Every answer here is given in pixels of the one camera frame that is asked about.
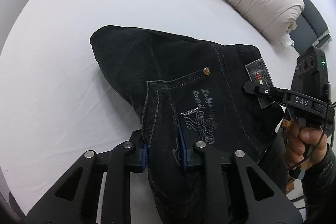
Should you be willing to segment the right hand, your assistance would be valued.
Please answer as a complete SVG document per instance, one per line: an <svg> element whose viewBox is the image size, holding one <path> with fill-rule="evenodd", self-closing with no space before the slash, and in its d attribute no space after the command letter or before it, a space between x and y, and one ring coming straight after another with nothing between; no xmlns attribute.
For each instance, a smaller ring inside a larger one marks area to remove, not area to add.
<svg viewBox="0 0 336 224"><path fill-rule="evenodd" d="M284 158L290 169L305 165L307 169L323 160L327 153L327 136L321 129L306 127L300 128L298 122L293 119L285 133L287 144ZM310 160L305 159L306 145L315 147Z"/></svg>

